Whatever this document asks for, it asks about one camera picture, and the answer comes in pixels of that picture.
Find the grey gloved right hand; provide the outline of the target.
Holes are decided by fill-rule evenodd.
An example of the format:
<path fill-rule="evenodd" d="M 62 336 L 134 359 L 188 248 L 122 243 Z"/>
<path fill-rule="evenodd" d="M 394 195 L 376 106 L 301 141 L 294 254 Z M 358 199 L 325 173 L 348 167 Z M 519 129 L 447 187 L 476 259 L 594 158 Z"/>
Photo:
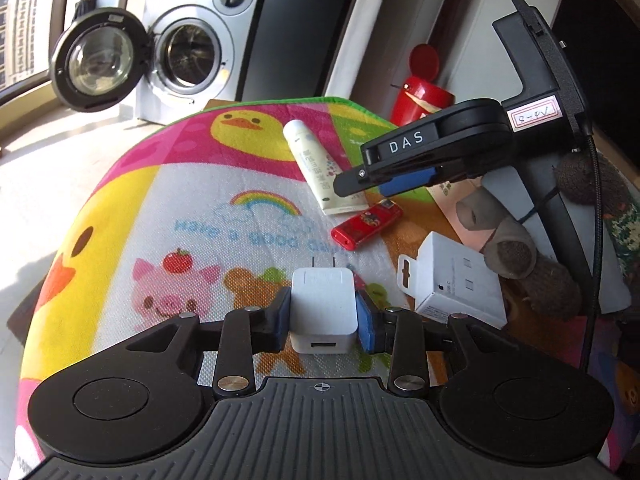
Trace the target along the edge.
<path fill-rule="evenodd" d="M 599 157 L 602 218 L 629 290 L 629 307 L 639 309 L 639 203 L 620 172 Z M 532 309 L 554 318 L 578 315 L 582 293 L 565 266 L 541 255 L 524 223 L 484 188 L 456 203 L 458 220 L 469 231 L 491 230 L 485 263 L 503 278 L 521 283 Z"/>

